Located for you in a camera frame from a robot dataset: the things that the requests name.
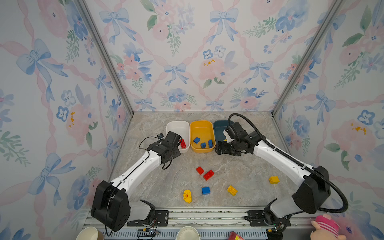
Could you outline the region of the yellow plastic container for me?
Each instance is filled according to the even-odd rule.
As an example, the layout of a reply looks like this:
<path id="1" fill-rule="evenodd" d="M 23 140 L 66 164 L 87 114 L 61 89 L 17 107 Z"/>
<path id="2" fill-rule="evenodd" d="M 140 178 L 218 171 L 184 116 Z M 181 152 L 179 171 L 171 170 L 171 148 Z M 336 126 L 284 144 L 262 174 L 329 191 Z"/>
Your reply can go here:
<path id="1" fill-rule="evenodd" d="M 209 153 L 212 152 L 216 147 L 216 140 L 214 134 L 213 124 L 210 121 L 194 121 L 190 124 L 190 132 L 191 132 L 191 147 L 195 153 Z M 194 143 L 194 139 L 198 137 L 200 138 L 200 142 L 198 144 Z M 212 140 L 214 146 L 209 148 L 208 141 Z M 206 148 L 201 148 L 201 143 L 206 143 Z"/>

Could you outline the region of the dark teal plastic container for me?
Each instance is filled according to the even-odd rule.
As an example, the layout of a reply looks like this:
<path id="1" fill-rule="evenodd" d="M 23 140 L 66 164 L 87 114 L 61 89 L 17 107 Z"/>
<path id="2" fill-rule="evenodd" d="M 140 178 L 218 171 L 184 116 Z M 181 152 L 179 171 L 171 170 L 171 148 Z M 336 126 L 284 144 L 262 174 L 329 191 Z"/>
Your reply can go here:
<path id="1" fill-rule="evenodd" d="M 218 142 L 222 142 L 224 140 L 226 140 L 226 137 L 224 135 L 224 131 L 225 129 L 233 124 L 234 122 L 231 121 L 230 124 L 228 122 L 228 120 L 219 120 L 219 121 L 215 121 L 213 123 L 213 128 L 214 128 L 214 134 L 215 134 L 215 140 L 216 140 L 216 143 Z"/>

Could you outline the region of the white plastic container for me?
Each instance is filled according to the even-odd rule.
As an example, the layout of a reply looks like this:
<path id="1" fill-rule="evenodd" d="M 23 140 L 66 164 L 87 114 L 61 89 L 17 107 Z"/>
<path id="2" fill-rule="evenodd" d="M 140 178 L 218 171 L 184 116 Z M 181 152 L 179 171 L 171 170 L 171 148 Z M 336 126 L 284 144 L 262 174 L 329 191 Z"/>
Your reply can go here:
<path id="1" fill-rule="evenodd" d="M 166 134 L 171 131 L 174 132 L 178 135 L 180 135 L 184 140 L 187 145 L 186 149 L 181 149 L 181 146 L 179 146 L 179 150 L 181 154 L 186 153 L 190 146 L 191 146 L 191 132 L 190 132 L 190 124 L 186 121 L 172 121 L 169 122 L 166 126 Z"/>

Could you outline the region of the small red lego brick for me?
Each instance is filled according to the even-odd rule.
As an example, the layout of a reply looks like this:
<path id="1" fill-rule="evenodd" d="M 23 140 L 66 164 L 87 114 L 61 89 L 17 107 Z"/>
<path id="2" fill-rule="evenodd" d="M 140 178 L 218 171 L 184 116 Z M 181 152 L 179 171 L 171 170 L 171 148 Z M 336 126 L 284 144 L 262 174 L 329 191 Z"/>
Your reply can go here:
<path id="1" fill-rule="evenodd" d="M 202 175 L 205 171 L 203 170 L 203 168 L 201 167 L 198 167 L 196 168 L 197 172 L 199 173 L 199 175 Z"/>

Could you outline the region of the yellow lego brick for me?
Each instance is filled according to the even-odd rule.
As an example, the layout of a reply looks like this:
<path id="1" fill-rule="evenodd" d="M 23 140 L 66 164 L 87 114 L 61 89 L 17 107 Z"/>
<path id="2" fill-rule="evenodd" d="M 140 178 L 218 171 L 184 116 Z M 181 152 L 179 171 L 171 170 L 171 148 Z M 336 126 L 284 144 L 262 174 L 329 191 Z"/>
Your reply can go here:
<path id="1" fill-rule="evenodd" d="M 277 176 L 272 176 L 269 178 L 269 182 L 270 184 L 278 184 L 280 182 L 280 179 Z"/>
<path id="2" fill-rule="evenodd" d="M 238 193 L 238 190 L 236 188 L 234 188 L 232 185 L 229 185 L 229 187 L 227 188 L 227 191 L 232 196 L 236 196 L 236 194 Z"/>

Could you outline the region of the yellow duck lego piece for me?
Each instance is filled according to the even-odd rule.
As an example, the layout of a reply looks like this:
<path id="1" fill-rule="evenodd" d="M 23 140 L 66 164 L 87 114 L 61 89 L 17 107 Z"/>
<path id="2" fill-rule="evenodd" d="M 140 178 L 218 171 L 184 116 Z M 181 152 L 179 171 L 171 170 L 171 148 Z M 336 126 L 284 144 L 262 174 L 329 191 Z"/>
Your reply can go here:
<path id="1" fill-rule="evenodd" d="M 183 193 L 183 199 L 186 203 L 190 204 L 192 202 L 192 192 L 190 190 L 185 190 Z"/>

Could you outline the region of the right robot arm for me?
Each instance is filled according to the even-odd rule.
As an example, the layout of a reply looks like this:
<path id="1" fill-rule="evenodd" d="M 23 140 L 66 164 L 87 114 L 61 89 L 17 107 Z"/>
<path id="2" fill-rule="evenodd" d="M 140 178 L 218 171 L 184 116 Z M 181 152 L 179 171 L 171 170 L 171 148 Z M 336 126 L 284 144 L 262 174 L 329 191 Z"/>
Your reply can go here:
<path id="1" fill-rule="evenodd" d="M 279 224 L 284 217 L 298 213 L 315 214 L 330 196 L 330 187 L 317 176 L 327 178 L 328 172 L 324 168 L 313 169 L 309 165 L 290 159 L 290 155 L 277 148 L 263 135 L 256 132 L 242 133 L 240 137 L 223 131 L 226 140 L 221 141 L 221 153 L 224 155 L 240 156 L 253 154 L 272 164 L 298 187 L 295 193 L 282 199 L 272 200 L 263 210 L 262 217 L 267 225 Z"/>

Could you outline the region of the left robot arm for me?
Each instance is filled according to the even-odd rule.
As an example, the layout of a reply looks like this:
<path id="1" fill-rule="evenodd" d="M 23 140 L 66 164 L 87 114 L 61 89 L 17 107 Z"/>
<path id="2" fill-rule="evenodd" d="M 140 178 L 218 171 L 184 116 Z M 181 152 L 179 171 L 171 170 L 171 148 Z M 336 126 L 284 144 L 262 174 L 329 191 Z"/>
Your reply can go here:
<path id="1" fill-rule="evenodd" d="M 144 155 L 122 175 L 111 182 L 102 181 L 98 184 L 91 216 L 104 224 L 112 232 L 119 231 L 125 224 L 139 222 L 144 225 L 155 223 L 156 207 L 145 201 L 130 202 L 130 197 L 139 184 L 156 168 L 166 170 L 173 159 L 179 157 L 179 145 L 183 137 L 168 132 L 164 137 L 157 136 L 158 140 L 145 149 Z"/>

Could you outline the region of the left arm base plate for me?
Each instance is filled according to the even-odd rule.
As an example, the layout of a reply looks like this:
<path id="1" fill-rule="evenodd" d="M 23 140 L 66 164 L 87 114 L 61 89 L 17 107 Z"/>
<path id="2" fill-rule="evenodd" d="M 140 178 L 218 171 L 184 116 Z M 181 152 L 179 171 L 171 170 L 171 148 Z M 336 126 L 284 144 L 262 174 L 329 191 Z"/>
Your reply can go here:
<path id="1" fill-rule="evenodd" d="M 127 222 L 128 227 L 167 227 L 169 222 L 168 210 L 155 210 L 145 220 Z"/>

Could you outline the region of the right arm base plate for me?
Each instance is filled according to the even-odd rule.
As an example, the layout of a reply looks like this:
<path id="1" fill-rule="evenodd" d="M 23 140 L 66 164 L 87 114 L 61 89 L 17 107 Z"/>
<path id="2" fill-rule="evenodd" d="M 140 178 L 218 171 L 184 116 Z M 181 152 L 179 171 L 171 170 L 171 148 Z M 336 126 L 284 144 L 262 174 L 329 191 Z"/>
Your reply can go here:
<path id="1" fill-rule="evenodd" d="M 291 222 L 287 217 L 277 218 L 272 213 L 265 213 L 261 210 L 247 211 L 244 219 L 248 221 L 251 227 L 290 227 Z"/>

